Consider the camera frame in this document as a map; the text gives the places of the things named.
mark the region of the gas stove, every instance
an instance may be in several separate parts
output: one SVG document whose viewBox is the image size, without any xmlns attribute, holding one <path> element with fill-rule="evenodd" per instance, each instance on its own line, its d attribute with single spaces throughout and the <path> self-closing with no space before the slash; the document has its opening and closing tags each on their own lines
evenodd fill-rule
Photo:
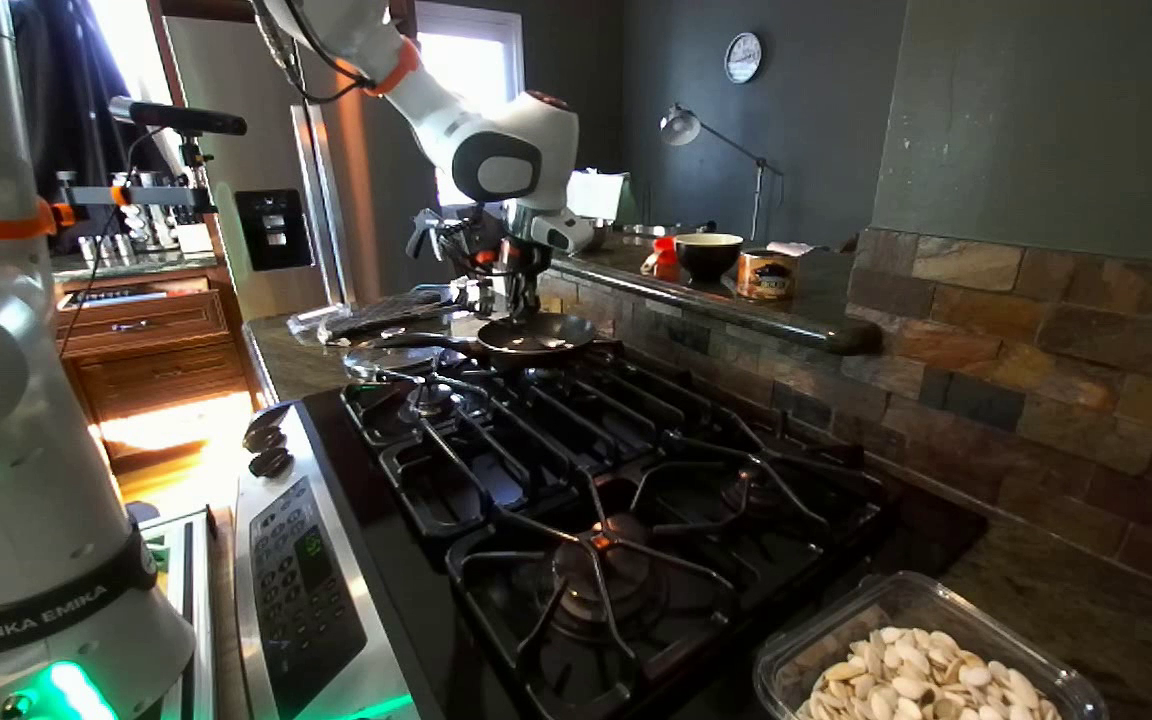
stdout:
<svg viewBox="0 0 1152 720">
<path fill-rule="evenodd" d="M 418 718 L 676 711 L 894 522 L 857 455 L 621 348 L 379 376 L 292 415 Z"/>
</svg>

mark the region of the white robot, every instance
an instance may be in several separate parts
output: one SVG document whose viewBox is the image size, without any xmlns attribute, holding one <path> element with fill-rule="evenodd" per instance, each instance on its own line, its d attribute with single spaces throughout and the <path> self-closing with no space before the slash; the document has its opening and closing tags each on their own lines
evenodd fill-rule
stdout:
<svg viewBox="0 0 1152 720">
<path fill-rule="evenodd" d="M 0 718 L 145 718 L 191 656 L 61 374 L 0 0 Z"/>
<path fill-rule="evenodd" d="M 474 204 L 509 204 L 513 318 L 534 313 L 534 271 L 552 243 L 577 249 L 590 235 L 566 214 L 578 119 L 543 95 L 514 95 L 505 112 L 467 112 L 418 70 L 418 49 L 386 21 L 386 0 L 253 0 L 277 65 L 311 49 L 337 72 L 352 72 L 385 95 L 416 132 L 418 151 Z"/>
</svg>

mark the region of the black countertop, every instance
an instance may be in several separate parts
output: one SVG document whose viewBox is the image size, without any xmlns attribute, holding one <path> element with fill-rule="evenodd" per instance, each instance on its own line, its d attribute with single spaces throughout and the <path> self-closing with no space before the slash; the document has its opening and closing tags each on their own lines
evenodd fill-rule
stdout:
<svg viewBox="0 0 1152 720">
<path fill-rule="evenodd" d="M 261 321 L 242 332 L 268 391 L 278 399 L 343 385 L 337 351 L 297 344 L 278 321 Z M 904 536 L 894 536 L 867 573 L 931 573 L 1040 651 L 1078 669 L 1102 691 L 1113 718 L 1152 720 L 1152 579 L 1102 566 L 1031 523 L 946 496 L 925 477 L 889 470 L 885 459 L 870 459 L 870 470 L 890 484 L 908 484 L 917 504 L 904 513 Z M 684 718 L 707 718 L 712 708 L 752 718 L 747 669 L 724 676 L 727 681 L 712 685 L 714 697 L 695 699 Z"/>
</svg>

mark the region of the kitchen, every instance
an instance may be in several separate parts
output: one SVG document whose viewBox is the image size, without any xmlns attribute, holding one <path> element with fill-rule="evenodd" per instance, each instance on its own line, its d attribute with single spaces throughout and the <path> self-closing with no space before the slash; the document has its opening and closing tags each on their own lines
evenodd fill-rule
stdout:
<svg viewBox="0 0 1152 720">
<path fill-rule="evenodd" d="M 640 220 L 747 220 L 744 158 L 661 143 L 661 112 L 688 103 L 781 168 L 768 235 L 827 243 L 786 308 L 599 257 L 557 259 L 543 308 L 988 517 L 936 577 L 1078 669 L 1115 718 L 1152 718 L 1152 6 L 513 10 L 528 84 L 578 112 L 578 158 L 640 168 Z M 731 84 L 724 49 L 744 27 L 768 61 Z M 242 151 L 214 142 L 218 163 Z M 377 235 L 406 235 L 416 198 L 385 214 Z M 801 332 L 844 318 L 885 348 Z M 278 318 L 242 321 L 278 399 L 341 390 L 337 355 L 277 340 Z"/>
</svg>

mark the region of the wooden cabinet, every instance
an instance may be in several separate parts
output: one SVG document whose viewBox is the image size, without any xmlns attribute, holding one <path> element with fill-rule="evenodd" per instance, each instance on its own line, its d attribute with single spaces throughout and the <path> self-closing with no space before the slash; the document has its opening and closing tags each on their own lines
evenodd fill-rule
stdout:
<svg viewBox="0 0 1152 720">
<path fill-rule="evenodd" d="M 172 455 L 172 450 L 113 435 L 113 420 L 254 390 L 223 268 L 67 279 L 55 340 L 117 471 Z M 174 423 L 187 423 L 172 428 L 181 450 L 212 439 L 203 420 Z"/>
</svg>

